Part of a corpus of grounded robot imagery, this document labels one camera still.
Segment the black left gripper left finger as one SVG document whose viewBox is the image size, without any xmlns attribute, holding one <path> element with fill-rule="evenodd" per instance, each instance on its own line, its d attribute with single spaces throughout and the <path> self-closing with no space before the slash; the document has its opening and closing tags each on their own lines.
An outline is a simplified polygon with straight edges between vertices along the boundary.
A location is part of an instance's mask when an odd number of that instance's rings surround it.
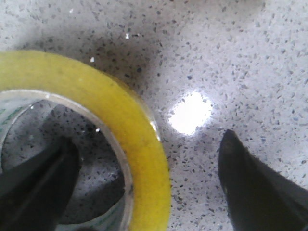
<svg viewBox="0 0 308 231">
<path fill-rule="evenodd" d="M 53 231 L 69 203 L 81 169 L 78 148 L 61 137 L 0 175 L 0 229 Z"/>
</svg>

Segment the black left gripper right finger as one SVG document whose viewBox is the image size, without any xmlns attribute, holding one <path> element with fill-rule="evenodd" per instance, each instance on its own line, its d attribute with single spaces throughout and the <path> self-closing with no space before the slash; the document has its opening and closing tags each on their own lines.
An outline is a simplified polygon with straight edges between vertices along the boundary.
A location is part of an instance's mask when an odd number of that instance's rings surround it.
<svg viewBox="0 0 308 231">
<path fill-rule="evenodd" d="M 229 129 L 220 143 L 218 176 L 235 231 L 308 229 L 308 191 L 250 154 Z"/>
</svg>

